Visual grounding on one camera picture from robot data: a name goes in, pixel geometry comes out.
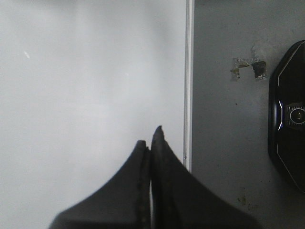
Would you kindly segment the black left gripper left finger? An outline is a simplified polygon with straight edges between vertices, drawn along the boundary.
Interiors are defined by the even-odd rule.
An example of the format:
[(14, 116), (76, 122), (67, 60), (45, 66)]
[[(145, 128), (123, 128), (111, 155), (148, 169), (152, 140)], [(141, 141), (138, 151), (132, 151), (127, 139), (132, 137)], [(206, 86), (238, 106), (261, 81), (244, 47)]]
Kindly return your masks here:
[(149, 229), (150, 161), (137, 141), (119, 171), (99, 190), (56, 216), (51, 229)]

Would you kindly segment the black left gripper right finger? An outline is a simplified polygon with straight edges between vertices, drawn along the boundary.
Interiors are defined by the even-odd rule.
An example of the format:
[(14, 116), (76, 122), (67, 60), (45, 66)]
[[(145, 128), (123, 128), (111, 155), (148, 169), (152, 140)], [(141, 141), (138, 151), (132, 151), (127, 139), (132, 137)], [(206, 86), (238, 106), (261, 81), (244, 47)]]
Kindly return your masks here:
[(259, 229), (252, 216), (202, 185), (180, 162), (161, 126), (153, 134), (152, 198), (155, 229)]

